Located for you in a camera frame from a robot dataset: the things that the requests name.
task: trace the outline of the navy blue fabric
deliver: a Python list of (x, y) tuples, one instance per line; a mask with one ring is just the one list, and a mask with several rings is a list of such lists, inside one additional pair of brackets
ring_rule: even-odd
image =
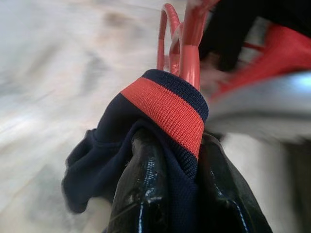
[[(158, 70), (147, 71), (144, 77), (169, 90), (175, 81), (175, 88), (183, 91), (174, 92), (206, 120), (207, 104), (187, 82), (180, 83), (176, 76), (168, 77), (166, 72)], [(122, 94), (111, 101), (98, 127), (87, 131), (67, 159), (67, 172), (62, 187), (69, 208), (75, 213), (81, 213), (92, 197), (104, 197), (112, 202), (118, 180), (132, 157), (132, 136), (141, 127), (150, 130), (158, 138), (166, 156), (170, 198), (169, 232), (196, 232), (199, 219), (196, 158)]]
[(176, 75), (158, 69), (150, 69), (142, 77), (150, 79), (178, 95), (198, 112), (203, 122), (206, 121), (208, 106), (200, 92), (191, 84)]

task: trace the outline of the red stripe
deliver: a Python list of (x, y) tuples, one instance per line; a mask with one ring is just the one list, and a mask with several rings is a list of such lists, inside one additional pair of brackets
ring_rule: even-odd
[(146, 78), (139, 78), (121, 93), (161, 129), (198, 158), (204, 123), (186, 101)]

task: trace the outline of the blurred background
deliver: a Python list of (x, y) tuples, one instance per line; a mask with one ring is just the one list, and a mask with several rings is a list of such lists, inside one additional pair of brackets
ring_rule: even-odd
[[(156, 67), (166, 2), (182, 20), (185, 0), (0, 1), (1, 232), (100, 233), (107, 226), (105, 200), (93, 199), (81, 215), (67, 210), (65, 159), (112, 98)], [(249, 40), (260, 43), (265, 27), (259, 19)], [(223, 146), (272, 230), (306, 232), (308, 140), (230, 133)]]

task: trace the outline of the gray floor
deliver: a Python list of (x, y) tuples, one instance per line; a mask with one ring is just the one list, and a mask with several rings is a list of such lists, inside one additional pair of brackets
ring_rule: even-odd
[[(65, 159), (110, 100), (156, 65), (167, 0), (0, 1), (0, 231), (99, 233), (110, 206), (64, 205)], [(185, 2), (172, 0), (182, 17)], [(283, 147), (241, 134), (224, 141), (275, 233), (297, 232)]]

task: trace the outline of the marble floor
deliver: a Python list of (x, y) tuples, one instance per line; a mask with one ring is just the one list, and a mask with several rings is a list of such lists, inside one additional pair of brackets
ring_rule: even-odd
[[(156, 66), (160, 9), (184, 0), (0, 1), (0, 232), (100, 233), (110, 206), (64, 204), (65, 159), (110, 100)], [(275, 233), (298, 232), (277, 141), (230, 134), (227, 155)]]

